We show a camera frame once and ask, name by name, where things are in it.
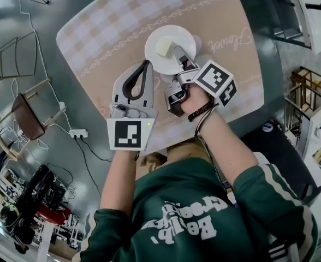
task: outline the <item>green sweatshirt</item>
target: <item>green sweatshirt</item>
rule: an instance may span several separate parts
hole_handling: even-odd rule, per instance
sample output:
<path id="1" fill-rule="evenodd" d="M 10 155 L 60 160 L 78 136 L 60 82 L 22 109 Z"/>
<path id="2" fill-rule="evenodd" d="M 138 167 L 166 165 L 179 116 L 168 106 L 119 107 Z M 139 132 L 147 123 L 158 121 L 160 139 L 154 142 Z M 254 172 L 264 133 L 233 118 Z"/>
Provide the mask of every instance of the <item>green sweatshirt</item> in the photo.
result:
<path id="1" fill-rule="evenodd" d="M 131 218 L 109 209 L 88 216 L 73 262 L 266 261 L 269 234 L 310 260 L 316 221 L 274 165 L 244 171 L 233 189 L 239 207 L 200 158 L 155 170 L 137 180 Z"/>

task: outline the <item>white sponge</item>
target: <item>white sponge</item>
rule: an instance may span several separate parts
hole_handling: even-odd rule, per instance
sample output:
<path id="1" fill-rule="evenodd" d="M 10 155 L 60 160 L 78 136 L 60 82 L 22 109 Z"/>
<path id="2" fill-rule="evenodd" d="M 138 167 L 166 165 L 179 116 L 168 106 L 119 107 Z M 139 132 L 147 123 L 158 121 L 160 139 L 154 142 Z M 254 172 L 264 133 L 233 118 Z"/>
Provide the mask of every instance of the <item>white sponge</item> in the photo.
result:
<path id="1" fill-rule="evenodd" d="M 156 44 L 154 52 L 160 56 L 167 57 L 170 50 L 174 48 L 174 43 L 169 38 L 162 38 Z"/>

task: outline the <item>person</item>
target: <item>person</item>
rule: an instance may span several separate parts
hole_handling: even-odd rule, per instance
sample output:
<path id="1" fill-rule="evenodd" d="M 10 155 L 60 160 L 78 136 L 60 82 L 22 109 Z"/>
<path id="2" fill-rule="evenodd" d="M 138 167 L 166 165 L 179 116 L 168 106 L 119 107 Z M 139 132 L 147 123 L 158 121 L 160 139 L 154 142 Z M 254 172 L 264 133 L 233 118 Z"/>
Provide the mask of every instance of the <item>person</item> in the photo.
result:
<path id="1" fill-rule="evenodd" d="M 181 107 L 190 115 L 208 101 L 194 85 Z M 309 261 L 317 224 L 279 170 L 258 164 L 217 111 L 200 134 L 239 207 L 228 200 L 198 141 L 168 148 L 165 163 L 152 154 L 136 165 L 135 152 L 116 151 L 100 210 L 87 217 L 85 239 L 72 261 L 269 261 L 276 254 L 273 240 Z"/>
<path id="2" fill-rule="evenodd" d="M 54 182 L 55 176 L 46 165 L 34 173 L 15 204 L 8 203 L 1 210 L 4 227 L 14 238 L 15 249 L 26 254 L 32 243 L 38 225 L 33 218 L 45 194 Z"/>

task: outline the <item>checkered tablecloth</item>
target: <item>checkered tablecloth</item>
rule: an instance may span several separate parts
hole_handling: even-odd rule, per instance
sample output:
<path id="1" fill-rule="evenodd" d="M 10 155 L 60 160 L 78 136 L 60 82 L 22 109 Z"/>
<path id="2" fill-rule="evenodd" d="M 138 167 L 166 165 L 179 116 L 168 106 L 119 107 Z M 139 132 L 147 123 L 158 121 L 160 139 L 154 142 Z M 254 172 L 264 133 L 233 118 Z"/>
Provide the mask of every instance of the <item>checkered tablecloth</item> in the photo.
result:
<path id="1" fill-rule="evenodd" d="M 212 59 L 234 74 L 238 92 L 219 110 L 226 121 L 264 104 L 258 55 L 240 0 L 95 0 L 59 31 L 57 44 L 96 108 L 108 118 L 115 80 L 145 59 L 147 38 L 169 24 L 194 35 L 199 65 Z M 167 111 L 164 79 L 155 73 L 153 107 L 159 115 L 146 153 L 194 134 L 186 117 Z"/>

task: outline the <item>hand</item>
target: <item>hand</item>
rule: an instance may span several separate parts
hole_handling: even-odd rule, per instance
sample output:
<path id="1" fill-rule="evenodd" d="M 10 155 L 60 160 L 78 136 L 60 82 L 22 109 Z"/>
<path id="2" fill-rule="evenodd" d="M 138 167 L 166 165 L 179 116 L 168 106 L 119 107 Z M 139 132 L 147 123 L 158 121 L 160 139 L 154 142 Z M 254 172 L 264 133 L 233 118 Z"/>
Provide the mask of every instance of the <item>hand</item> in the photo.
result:
<path id="1" fill-rule="evenodd" d="M 198 85 L 190 85 L 188 98 L 181 103 L 182 110 L 190 115 L 209 102 L 209 95 Z"/>

